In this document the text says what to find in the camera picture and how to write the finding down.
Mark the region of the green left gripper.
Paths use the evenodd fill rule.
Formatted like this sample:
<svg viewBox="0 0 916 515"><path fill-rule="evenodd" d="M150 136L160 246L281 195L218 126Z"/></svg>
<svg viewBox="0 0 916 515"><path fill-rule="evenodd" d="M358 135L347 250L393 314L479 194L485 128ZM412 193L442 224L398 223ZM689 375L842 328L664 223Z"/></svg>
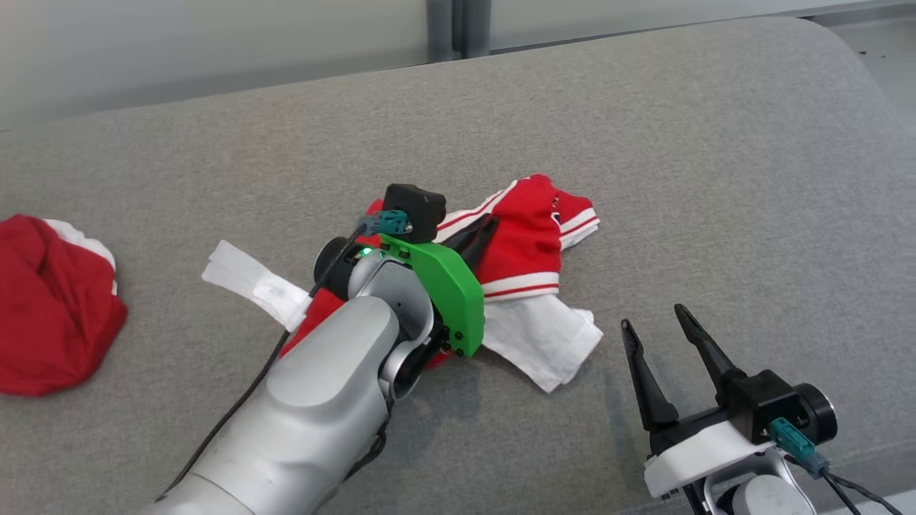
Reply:
<svg viewBox="0 0 916 515"><path fill-rule="evenodd" d="M471 358L483 343L484 293L477 270L500 225L496 215L480 215L456 235L456 251L438 243L383 239L389 257L409 265L451 331L454 354Z"/></svg>

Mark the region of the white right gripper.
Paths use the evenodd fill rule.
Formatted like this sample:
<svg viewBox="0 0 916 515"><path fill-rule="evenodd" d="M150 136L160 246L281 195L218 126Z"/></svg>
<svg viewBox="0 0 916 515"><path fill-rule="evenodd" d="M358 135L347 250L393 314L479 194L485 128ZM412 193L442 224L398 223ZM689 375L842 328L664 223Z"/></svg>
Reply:
<svg viewBox="0 0 916 515"><path fill-rule="evenodd" d="M746 372L735 366L686 306L675 304L674 313L706 366L716 388L716 403L727 407L731 383L745 378ZM724 408L710 408L678 420L676 408L645 361L644 346L630 320L621 320L620 329L641 423L650 434L651 454L643 478L652 498L707 477L724 480L746 474L776 475L773 444L747 440L730 423Z"/></svg>

